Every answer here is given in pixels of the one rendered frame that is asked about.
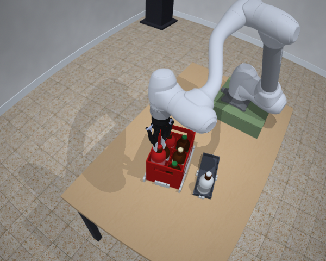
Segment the brown bottle with white cap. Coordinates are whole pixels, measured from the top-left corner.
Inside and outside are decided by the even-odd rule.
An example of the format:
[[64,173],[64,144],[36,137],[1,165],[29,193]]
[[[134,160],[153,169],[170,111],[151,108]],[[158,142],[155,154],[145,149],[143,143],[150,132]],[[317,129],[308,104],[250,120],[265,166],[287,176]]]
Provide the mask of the brown bottle with white cap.
[[165,143],[165,148],[164,148],[164,150],[166,151],[166,160],[169,161],[170,150],[169,150],[169,148],[167,147],[166,143]]

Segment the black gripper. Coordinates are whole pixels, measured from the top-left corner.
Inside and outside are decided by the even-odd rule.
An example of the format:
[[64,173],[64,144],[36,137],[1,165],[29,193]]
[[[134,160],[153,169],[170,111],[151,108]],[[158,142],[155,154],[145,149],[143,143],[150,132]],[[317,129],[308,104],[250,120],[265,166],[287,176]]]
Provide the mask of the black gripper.
[[[167,124],[166,124],[167,123]],[[165,120],[157,120],[152,117],[152,123],[150,127],[146,127],[146,131],[148,132],[148,138],[150,142],[153,144],[153,149],[157,152],[158,148],[158,136],[161,130],[161,144],[163,149],[165,148],[166,138],[170,136],[172,126],[174,124],[174,120],[172,118],[168,118]],[[154,129],[154,133],[152,134],[152,128]]]

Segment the red bottle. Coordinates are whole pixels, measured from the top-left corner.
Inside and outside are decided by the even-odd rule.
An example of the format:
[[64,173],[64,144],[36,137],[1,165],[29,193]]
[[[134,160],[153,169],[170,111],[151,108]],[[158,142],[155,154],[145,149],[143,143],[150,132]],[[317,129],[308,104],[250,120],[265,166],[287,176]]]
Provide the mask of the red bottle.
[[154,149],[151,152],[151,162],[164,165],[166,161],[166,151],[163,149],[162,144],[158,144],[157,152]]
[[174,148],[174,145],[175,145],[175,137],[172,135],[172,131],[170,133],[170,136],[167,137],[165,143],[167,145],[167,147],[170,147],[170,148]]

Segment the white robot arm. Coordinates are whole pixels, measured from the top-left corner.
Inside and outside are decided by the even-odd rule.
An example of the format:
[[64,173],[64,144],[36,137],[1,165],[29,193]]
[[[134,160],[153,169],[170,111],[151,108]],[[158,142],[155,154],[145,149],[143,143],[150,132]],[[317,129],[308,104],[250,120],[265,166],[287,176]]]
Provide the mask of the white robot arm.
[[241,111],[252,101],[271,114],[280,114],[286,96],[279,80],[283,47],[293,44],[300,32],[299,23],[285,11],[262,0],[237,0],[225,12],[209,39],[209,75],[206,84],[184,91],[170,69],[154,71],[149,80],[150,114],[157,120],[172,116],[196,133],[208,133],[217,123],[213,110],[223,77],[223,44],[225,39],[243,26],[258,31],[263,44],[262,74],[246,63],[235,68],[229,88],[222,87],[221,98]]

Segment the brown glass bottle with cream cap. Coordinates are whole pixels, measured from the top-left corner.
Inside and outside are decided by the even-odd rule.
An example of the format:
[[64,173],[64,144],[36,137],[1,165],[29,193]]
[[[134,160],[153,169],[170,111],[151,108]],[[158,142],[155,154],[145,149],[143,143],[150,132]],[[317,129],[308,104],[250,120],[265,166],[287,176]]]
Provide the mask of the brown glass bottle with cream cap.
[[176,161],[178,164],[184,165],[186,159],[186,153],[184,152],[183,148],[180,147],[177,151],[174,152],[172,157],[172,162]]

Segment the white bottle with brown band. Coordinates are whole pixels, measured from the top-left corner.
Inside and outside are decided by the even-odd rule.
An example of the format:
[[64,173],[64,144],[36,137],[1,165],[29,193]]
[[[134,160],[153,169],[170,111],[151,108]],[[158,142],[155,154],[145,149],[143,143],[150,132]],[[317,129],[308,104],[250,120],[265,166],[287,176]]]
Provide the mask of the white bottle with brown band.
[[212,176],[212,173],[210,171],[206,172],[206,174],[203,174],[198,182],[197,190],[201,194],[207,194],[210,192],[210,189],[214,183],[214,178]]

